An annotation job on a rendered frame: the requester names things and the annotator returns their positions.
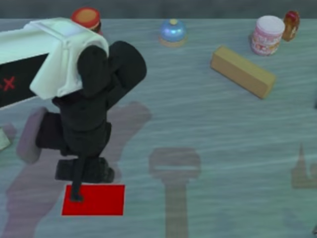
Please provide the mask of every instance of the red x mark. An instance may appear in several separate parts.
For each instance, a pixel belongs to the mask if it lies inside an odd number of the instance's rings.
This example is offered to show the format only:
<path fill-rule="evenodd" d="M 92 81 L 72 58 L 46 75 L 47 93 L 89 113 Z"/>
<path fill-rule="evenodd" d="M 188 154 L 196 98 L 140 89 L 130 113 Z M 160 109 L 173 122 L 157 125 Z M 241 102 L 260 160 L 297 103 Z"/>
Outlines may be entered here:
<path fill-rule="evenodd" d="M 12 76 L 11 79 L 9 79 L 9 80 L 6 79 L 6 78 L 3 79 L 3 81 L 4 81 L 4 83 L 5 83 L 5 86 L 4 86 L 4 89 L 3 89 L 4 92 L 5 92 L 5 91 L 8 91 L 9 88 L 11 88 L 11 89 L 14 89 L 14 88 L 15 88 L 15 86 L 13 85 L 14 80 L 15 80 L 15 77 L 14 77 L 14 76 Z"/>

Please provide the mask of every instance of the white jar lid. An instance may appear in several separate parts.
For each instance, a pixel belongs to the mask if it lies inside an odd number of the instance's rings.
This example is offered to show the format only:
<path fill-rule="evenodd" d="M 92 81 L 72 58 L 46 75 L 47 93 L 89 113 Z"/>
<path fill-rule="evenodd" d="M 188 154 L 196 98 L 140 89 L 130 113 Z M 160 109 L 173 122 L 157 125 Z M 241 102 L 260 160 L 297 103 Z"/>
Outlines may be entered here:
<path fill-rule="evenodd" d="M 277 16 L 262 16 L 257 20 L 257 27 L 268 34 L 282 34 L 284 22 Z"/>

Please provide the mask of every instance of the red mat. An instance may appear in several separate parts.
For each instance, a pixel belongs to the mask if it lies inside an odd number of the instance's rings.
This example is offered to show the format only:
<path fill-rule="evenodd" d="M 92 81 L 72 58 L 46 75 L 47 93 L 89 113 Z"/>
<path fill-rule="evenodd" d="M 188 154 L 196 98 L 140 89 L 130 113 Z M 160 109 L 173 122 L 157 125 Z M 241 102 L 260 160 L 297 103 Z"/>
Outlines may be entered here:
<path fill-rule="evenodd" d="M 62 216 L 123 216 L 125 185 L 81 185 L 83 202 L 70 201 L 71 185 L 66 186 Z"/>

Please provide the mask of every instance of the tabletop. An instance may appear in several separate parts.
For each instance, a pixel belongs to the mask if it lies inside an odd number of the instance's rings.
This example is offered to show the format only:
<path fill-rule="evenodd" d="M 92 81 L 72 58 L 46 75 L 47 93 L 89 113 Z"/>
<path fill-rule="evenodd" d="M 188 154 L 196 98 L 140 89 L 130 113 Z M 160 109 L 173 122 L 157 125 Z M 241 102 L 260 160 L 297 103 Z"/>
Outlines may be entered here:
<path fill-rule="evenodd" d="M 180 48 L 160 45 L 162 20 L 103 21 L 108 41 L 134 45 L 148 66 L 146 79 L 109 112 L 115 138 L 104 155 L 121 171 L 116 182 L 126 185 L 123 217 L 61 217 L 64 184 L 53 180 L 58 153 L 44 151 L 33 166 L 15 154 L 30 111 L 56 108 L 33 99 L 0 111 L 0 125 L 16 129 L 13 145 L 0 152 L 1 238 L 163 237 L 165 189 L 149 173 L 149 157 L 171 147 L 200 158 L 201 172 L 185 193 L 190 238 L 311 237 L 317 190 L 293 189 L 291 170 L 301 144 L 307 169 L 317 159 L 317 20 L 302 20 L 296 38 L 270 57 L 250 49 L 255 20 L 183 21 L 188 41 Z M 0 30 L 26 22 L 1 20 Z M 277 76 L 266 99 L 210 68 L 220 45 Z"/>

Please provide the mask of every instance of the blue ball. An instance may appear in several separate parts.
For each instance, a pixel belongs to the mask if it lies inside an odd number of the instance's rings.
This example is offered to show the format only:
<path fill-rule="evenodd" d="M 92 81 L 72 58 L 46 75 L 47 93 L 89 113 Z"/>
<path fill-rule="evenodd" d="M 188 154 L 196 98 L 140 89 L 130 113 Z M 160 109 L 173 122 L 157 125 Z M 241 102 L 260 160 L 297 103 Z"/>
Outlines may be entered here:
<path fill-rule="evenodd" d="M 160 36 L 168 42 L 179 42 L 186 37 L 185 25 L 176 19 L 165 20 L 160 29 Z"/>

